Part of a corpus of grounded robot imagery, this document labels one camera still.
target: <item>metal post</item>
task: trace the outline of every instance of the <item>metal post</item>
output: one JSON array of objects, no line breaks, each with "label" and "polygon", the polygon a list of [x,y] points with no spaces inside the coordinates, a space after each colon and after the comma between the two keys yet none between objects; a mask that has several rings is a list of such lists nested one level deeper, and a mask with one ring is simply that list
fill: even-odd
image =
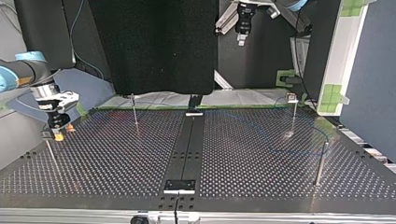
[{"label": "metal post", "polygon": [[297,104],[298,104],[298,102],[296,102],[296,103],[294,104],[294,113],[293,113],[293,117],[294,117],[294,118],[296,117],[296,113],[297,113]]},{"label": "metal post", "polygon": [[47,140],[46,143],[47,143],[47,147],[49,149],[49,154],[51,155],[52,159],[56,161],[55,155],[53,154],[53,151],[52,151],[52,147],[50,146],[50,141]]},{"label": "metal post", "polygon": [[136,115],[136,108],[135,108],[135,102],[134,102],[134,94],[131,94],[131,105],[132,108],[134,109],[134,124],[139,124],[139,122],[137,121],[137,115]]},{"label": "metal post", "polygon": [[320,161],[319,161],[319,166],[318,166],[318,172],[317,172],[317,176],[315,178],[315,183],[314,183],[316,187],[320,185],[320,179],[321,179],[324,162],[325,162],[324,152],[327,150],[328,147],[329,147],[329,142],[325,142],[323,144],[323,148],[320,152]]}]

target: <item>cable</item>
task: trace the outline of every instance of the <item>cable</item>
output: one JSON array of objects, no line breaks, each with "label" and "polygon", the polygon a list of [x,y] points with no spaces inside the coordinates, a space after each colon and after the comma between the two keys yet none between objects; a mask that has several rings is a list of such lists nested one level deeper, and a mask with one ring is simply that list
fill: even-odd
[{"label": "cable", "polygon": [[79,15],[81,14],[81,10],[82,10],[82,7],[84,6],[84,3],[85,3],[85,0],[81,0],[81,4],[80,4],[80,6],[79,6],[78,13],[77,13],[77,15],[76,15],[76,17],[75,17],[75,19],[74,19],[74,21],[73,21],[73,23],[72,23],[71,28],[70,28],[70,36],[69,36],[70,45],[71,45],[71,47],[72,47],[72,50],[73,50],[74,54],[76,55],[76,58],[78,58],[80,61],[82,61],[83,63],[87,64],[89,67],[91,67],[91,68],[93,68],[94,70],[96,70],[96,71],[100,74],[101,79],[105,79],[105,75],[103,75],[102,71],[101,71],[98,67],[96,67],[96,66],[94,66],[94,65],[92,65],[92,64],[90,64],[90,63],[88,63],[88,62],[86,62],[86,61],[83,60],[81,57],[79,57],[79,55],[77,54],[77,52],[76,52],[76,50],[75,50],[75,48],[74,48],[74,44],[73,44],[73,32],[74,32],[74,28],[76,27],[76,23],[77,23],[77,21],[78,21]]},{"label": "cable", "polygon": [[18,14],[18,13],[17,13],[17,10],[15,10],[15,8],[14,8],[13,6],[11,6],[11,5],[9,5],[9,4],[3,2],[3,1],[0,1],[0,6],[8,7],[15,15]]},{"label": "cable", "polygon": [[50,75],[49,77],[44,78],[43,80],[37,81],[37,82],[35,82],[33,84],[30,84],[28,87],[32,87],[32,86],[35,86],[37,84],[43,83],[43,82],[47,81],[48,79],[58,75],[59,72],[61,72],[61,69],[58,69],[54,74]]},{"label": "cable", "polygon": [[[7,4],[7,3],[5,3],[5,2],[0,1],[0,7],[2,7],[2,6],[7,7],[7,8],[10,9],[15,15],[17,15],[17,11],[15,10],[14,7],[10,6],[9,4]],[[12,24],[12,26],[15,28],[15,30],[17,30],[18,33],[22,34],[21,29],[14,23],[14,21],[12,21],[12,19],[7,15],[7,13],[6,13],[2,8],[0,8],[0,10],[4,13],[4,15],[6,16],[6,18],[9,20],[9,22],[10,22],[10,23]]]},{"label": "cable", "polygon": [[286,100],[286,97],[285,97],[285,96],[282,96],[282,97],[277,98],[277,100],[276,100],[275,103],[274,103],[274,108],[276,108],[277,102],[278,102],[279,100],[281,100],[281,99],[285,99],[285,100]]},{"label": "cable", "polygon": [[[301,68],[300,68],[300,64],[299,64],[299,60],[298,60],[298,53],[297,53],[297,35],[298,35],[298,30],[297,30],[297,26],[298,26],[298,22],[299,22],[299,20],[300,20],[300,16],[301,16],[301,11],[302,11],[303,9],[301,8],[299,11],[298,11],[298,14],[297,14],[297,22],[296,22],[296,26],[295,26],[295,36],[294,36],[294,53],[295,53],[295,56],[296,56],[296,61],[297,61],[297,68],[298,68],[298,71],[299,71],[299,78],[301,79],[301,81],[302,81],[302,83],[303,83],[303,87],[304,87],[304,90],[305,90],[305,92],[306,92],[306,94],[308,95],[308,98],[310,99],[310,101],[312,102],[312,97],[311,97],[311,94],[309,94],[309,91],[308,91],[308,89],[306,88],[306,86],[305,86],[305,82],[304,82],[304,79],[303,79],[303,77],[302,77],[302,74],[303,74],[303,72],[301,71]],[[317,106],[312,102],[312,105],[314,106],[314,108],[315,108],[315,110],[316,111],[318,111],[318,108],[317,108]]]},{"label": "cable", "polygon": [[5,118],[6,116],[11,115],[11,114],[13,114],[13,113],[15,113],[15,112],[17,112],[17,111],[9,112],[8,114],[5,114],[5,115],[1,116],[0,119]]}]

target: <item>metal frame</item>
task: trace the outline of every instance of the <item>metal frame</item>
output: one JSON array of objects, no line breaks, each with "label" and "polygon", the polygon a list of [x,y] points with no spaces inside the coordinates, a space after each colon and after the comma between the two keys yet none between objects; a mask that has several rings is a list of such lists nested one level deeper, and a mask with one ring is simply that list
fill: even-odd
[{"label": "metal frame", "polygon": [[[150,223],[175,223],[173,212],[138,212],[86,209],[0,209],[0,223],[130,223],[134,216]],[[396,216],[321,213],[185,213],[177,212],[181,223],[396,223]]]},{"label": "metal frame", "polygon": [[[247,114],[252,114],[254,111],[262,111],[261,109],[249,109]],[[278,110],[267,110],[269,113],[282,113]],[[312,113],[304,112],[299,110],[302,113],[299,113],[299,116],[308,116],[308,118],[314,119],[315,115]],[[287,116],[287,114],[283,114],[284,120],[281,122],[290,122],[293,120],[292,116]],[[302,125],[302,123],[297,122],[295,126]],[[311,213],[325,213],[325,212],[333,212],[333,213],[360,213],[360,214],[370,214],[370,213],[378,213],[378,214],[394,214],[394,202],[395,201],[378,201],[378,200],[346,200],[340,198],[318,198],[318,197],[300,197],[294,198],[292,200],[286,199],[277,199],[273,198],[271,200],[263,198],[224,198],[217,199],[211,197],[204,197],[200,195],[200,181],[201,181],[201,167],[204,156],[204,133],[205,133],[205,116],[203,117],[190,117],[184,118],[184,122],[182,124],[182,130],[180,131],[180,136],[177,139],[176,146],[173,150],[172,159],[169,161],[167,166],[167,171],[163,178],[162,186],[165,185],[165,181],[168,179],[180,179],[180,180],[196,180],[196,189],[194,195],[167,195],[164,193],[160,193],[157,196],[149,197],[149,196],[141,196],[141,197],[129,197],[129,198],[114,198],[111,196],[97,196],[92,195],[90,197],[80,197],[80,196],[57,196],[57,197],[43,197],[43,195],[36,195],[34,197],[26,197],[26,195],[14,195],[14,194],[5,194],[0,195],[0,206],[5,208],[0,208],[0,216],[4,215],[4,211],[18,211],[20,213],[34,213],[34,212],[45,212],[42,216],[49,216],[50,218],[60,216],[64,211],[67,213],[68,211],[76,212],[78,216],[80,216],[79,211],[82,213],[87,210],[76,210],[75,208],[90,208],[90,211],[97,211],[97,209],[104,209],[104,213],[114,214],[120,211],[120,209],[144,209],[146,211],[157,211],[161,210],[161,214],[168,214],[165,211],[171,211],[177,213],[180,216],[183,214],[196,214],[193,212],[200,212],[201,219],[203,217],[212,217],[215,218],[213,220],[222,221],[224,220],[250,220],[249,217],[255,217],[254,220],[262,221],[260,216],[264,216],[263,220],[278,220],[275,217],[268,217],[268,214],[273,213],[282,213],[282,218],[279,220],[287,220],[292,222],[294,219],[290,219],[288,216],[291,213],[303,213],[303,214],[311,214]],[[342,142],[342,146],[345,147],[345,153],[352,153],[353,161],[356,159],[364,161],[364,164],[370,165],[370,168],[376,171],[380,177],[384,180],[387,180],[390,183],[396,183],[396,175],[394,175],[390,170],[388,170],[385,166],[382,165],[377,160],[374,160],[366,155],[364,149],[356,145],[352,140],[350,140],[347,136],[338,131],[335,127],[333,138],[337,139],[337,141]],[[23,165],[26,160],[18,160],[13,162],[6,170],[2,170],[0,174],[12,174],[12,172]],[[9,207],[31,207],[31,209],[9,209]],[[36,208],[48,208],[53,207],[57,208],[59,214],[50,214],[50,211],[54,211],[53,209],[36,209]],[[231,212],[235,212],[237,215],[231,216]],[[356,215],[352,217],[364,217],[361,215]],[[25,219],[24,223],[28,223],[32,219]]]}]

